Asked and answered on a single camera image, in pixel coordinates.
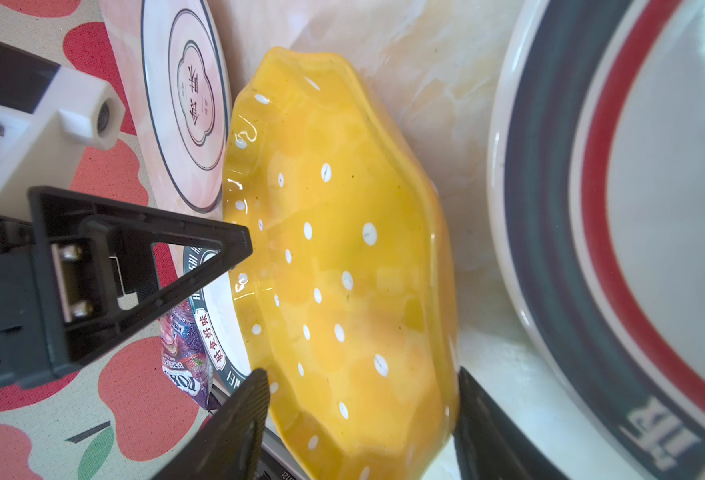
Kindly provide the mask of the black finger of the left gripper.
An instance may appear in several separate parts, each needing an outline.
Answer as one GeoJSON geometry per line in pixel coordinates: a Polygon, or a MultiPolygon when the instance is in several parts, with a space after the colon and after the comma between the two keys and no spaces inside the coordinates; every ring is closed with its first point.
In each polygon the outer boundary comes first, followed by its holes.
{"type": "Polygon", "coordinates": [[[252,255],[244,226],[68,190],[30,188],[34,260],[53,366],[86,366],[252,255]],[[214,251],[162,287],[154,246],[214,251]]]}

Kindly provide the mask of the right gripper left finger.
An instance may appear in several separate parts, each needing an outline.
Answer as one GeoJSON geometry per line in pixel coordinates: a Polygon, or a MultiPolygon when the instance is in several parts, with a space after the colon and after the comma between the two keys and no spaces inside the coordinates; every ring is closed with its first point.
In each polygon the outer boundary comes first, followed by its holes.
{"type": "Polygon", "coordinates": [[[268,406],[268,374],[256,369],[156,478],[254,479],[268,406]]]}

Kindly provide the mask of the white plate green red rim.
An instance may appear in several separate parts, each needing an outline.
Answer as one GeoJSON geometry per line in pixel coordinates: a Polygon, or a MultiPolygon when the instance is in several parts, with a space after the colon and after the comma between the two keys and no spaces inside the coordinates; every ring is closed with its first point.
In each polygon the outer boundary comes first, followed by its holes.
{"type": "Polygon", "coordinates": [[[705,479],[705,1],[528,1],[489,134],[515,311],[639,472],[705,479]]]}

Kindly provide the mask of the yellow dotted scalloped plate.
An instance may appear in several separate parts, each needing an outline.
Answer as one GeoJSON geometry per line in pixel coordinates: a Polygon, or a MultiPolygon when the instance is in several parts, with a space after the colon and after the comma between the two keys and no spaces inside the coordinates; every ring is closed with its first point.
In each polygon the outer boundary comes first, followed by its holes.
{"type": "Polygon", "coordinates": [[[355,69],[274,48],[238,94],[224,220],[248,362],[314,479],[418,479],[456,426],[453,260],[435,188],[355,69]]]}

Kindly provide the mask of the white plate black flower outline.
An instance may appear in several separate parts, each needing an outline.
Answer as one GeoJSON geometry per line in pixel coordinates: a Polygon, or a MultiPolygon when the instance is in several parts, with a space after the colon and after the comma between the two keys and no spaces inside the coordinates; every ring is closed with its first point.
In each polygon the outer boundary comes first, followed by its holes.
{"type": "Polygon", "coordinates": [[[222,218],[232,120],[224,50],[204,1],[102,1],[154,206],[222,218]]]}

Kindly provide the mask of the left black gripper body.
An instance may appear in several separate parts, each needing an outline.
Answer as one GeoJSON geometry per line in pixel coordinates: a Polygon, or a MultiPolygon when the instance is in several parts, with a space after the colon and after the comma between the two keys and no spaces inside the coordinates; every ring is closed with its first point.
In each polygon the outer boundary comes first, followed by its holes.
{"type": "Polygon", "coordinates": [[[0,390],[30,389],[74,371],[66,333],[82,318],[82,204],[36,203],[0,215],[0,390]]]}

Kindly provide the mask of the white plate green text rim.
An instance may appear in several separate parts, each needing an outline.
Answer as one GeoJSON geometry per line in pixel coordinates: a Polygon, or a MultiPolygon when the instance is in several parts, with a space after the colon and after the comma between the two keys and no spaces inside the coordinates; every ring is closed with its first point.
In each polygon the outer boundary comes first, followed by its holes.
{"type": "MultiPolygon", "coordinates": [[[[212,397],[220,404],[240,387],[252,372],[246,353],[246,342],[238,325],[232,287],[248,284],[242,274],[236,282],[226,273],[190,296],[190,309],[196,318],[203,340],[214,340],[216,346],[206,348],[214,368],[212,397]]],[[[258,479],[304,479],[306,474],[294,460],[276,433],[270,416],[262,435],[262,455],[256,468],[258,479]]]]}

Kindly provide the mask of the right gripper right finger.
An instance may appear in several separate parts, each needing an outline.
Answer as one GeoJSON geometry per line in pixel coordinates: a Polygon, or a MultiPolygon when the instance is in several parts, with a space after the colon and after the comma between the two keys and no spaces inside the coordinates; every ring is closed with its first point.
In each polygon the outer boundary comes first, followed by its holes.
{"type": "Polygon", "coordinates": [[[563,479],[565,475],[522,433],[464,368],[453,432],[463,480],[563,479]]]}

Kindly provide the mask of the purple snack bag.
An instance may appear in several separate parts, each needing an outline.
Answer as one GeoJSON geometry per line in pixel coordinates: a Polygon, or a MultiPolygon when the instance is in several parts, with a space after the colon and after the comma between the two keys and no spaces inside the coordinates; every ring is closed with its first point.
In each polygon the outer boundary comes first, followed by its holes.
{"type": "Polygon", "coordinates": [[[214,366],[198,331],[190,302],[168,310],[160,317],[162,371],[200,408],[216,412],[222,404],[212,394],[214,366]]]}

